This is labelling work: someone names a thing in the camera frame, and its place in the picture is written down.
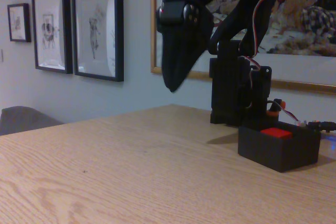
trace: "framed painting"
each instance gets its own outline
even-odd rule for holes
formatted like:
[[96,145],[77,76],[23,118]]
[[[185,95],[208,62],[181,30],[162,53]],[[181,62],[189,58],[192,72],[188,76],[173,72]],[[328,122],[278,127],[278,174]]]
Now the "framed painting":
[[36,69],[72,73],[70,0],[31,0]]
[[[151,0],[151,71],[162,73],[162,35],[156,31],[155,11],[162,0]],[[207,8],[217,27],[239,0],[213,0]],[[242,30],[233,39],[242,39]],[[189,78],[211,81],[207,51]],[[277,0],[258,55],[272,68],[272,87],[336,94],[336,0]]]
[[8,5],[7,9],[10,41],[31,42],[29,5]]
[[75,74],[124,81],[123,0],[72,0]]

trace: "gray chair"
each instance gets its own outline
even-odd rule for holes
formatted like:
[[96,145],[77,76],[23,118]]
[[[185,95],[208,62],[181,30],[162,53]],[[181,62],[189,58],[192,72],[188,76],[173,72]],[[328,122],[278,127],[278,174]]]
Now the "gray chair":
[[0,136],[61,124],[63,123],[44,115],[35,109],[16,106],[2,110],[0,118]]

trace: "cable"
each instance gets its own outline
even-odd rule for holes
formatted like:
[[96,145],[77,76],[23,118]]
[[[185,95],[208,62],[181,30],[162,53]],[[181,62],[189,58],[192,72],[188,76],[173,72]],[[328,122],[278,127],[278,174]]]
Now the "cable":
[[256,19],[256,16],[257,16],[258,8],[263,3],[263,1],[265,1],[265,0],[259,0],[258,4],[256,5],[256,7],[254,8],[254,11],[253,11],[253,18],[252,18],[253,36],[254,36],[254,56],[253,57],[255,57],[258,53],[258,37],[257,37],[257,28],[256,28],[256,24],[255,24],[255,19]]
[[285,109],[284,109],[283,107],[281,107],[281,105],[280,105],[279,103],[277,103],[276,101],[267,101],[267,103],[273,103],[273,104],[279,106],[279,108],[281,108],[281,110],[284,111],[288,116],[290,116],[291,118],[293,118],[296,122],[299,122],[299,120],[297,119],[296,116],[294,116],[293,113],[291,113],[291,112],[285,110]]
[[256,60],[251,59],[248,56],[240,56],[240,57],[243,57],[243,58],[247,59],[249,62],[251,62],[252,64],[254,64],[257,67],[257,70],[251,69],[250,74],[249,74],[249,78],[250,78],[250,82],[251,82],[251,89],[252,89],[253,88],[252,72],[253,71],[256,71],[256,72],[260,71],[261,70],[261,65]]

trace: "picture glass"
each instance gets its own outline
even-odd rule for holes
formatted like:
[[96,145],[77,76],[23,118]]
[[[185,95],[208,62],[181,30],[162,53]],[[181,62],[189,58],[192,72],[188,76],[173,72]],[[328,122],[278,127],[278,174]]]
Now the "picture glass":
[[[207,8],[217,27],[239,0],[213,0]],[[162,0],[156,0],[159,7]],[[242,30],[233,39],[241,40]],[[162,65],[162,35],[156,32],[156,67]],[[336,86],[336,0],[277,0],[272,8],[269,29],[255,58],[273,69],[275,80]],[[193,71],[209,72],[205,51]]]
[[78,72],[115,77],[114,0],[76,0]]
[[23,6],[11,7],[9,9],[10,15],[10,30],[12,39],[25,40],[25,19]]
[[35,0],[38,65],[65,70],[62,0]]

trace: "black picture frame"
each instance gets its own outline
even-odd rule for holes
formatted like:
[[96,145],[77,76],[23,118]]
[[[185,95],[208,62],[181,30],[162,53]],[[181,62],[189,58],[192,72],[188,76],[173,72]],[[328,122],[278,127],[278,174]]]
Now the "black picture frame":
[[33,9],[33,35],[35,46],[35,68],[39,70],[72,74],[72,35],[71,35],[71,5],[70,0],[62,0],[62,15],[63,15],[63,40],[64,40],[64,65],[65,70],[41,67],[38,64],[38,48],[37,48],[37,34],[36,34],[36,10],[35,0],[31,0]]
[[92,73],[83,73],[78,70],[78,48],[77,48],[77,18],[76,18],[76,0],[72,0],[72,28],[73,28],[73,43],[74,43],[74,68],[75,75],[122,82],[124,81],[124,0],[114,0],[114,13],[115,13],[115,77],[102,76]]
[[[10,19],[10,11],[13,7],[22,7],[23,8],[23,16],[24,16],[24,29],[25,29],[25,38],[26,39],[13,39],[12,38],[12,26],[11,23],[13,20]],[[30,34],[30,16],[29,16],[29,4],[23,3],[23,4],[14,4],[14,5],[8,5],[7,6],[8,11],[8,27],[9,27],[9,39],[13,42],[31,42],[32,37]]]

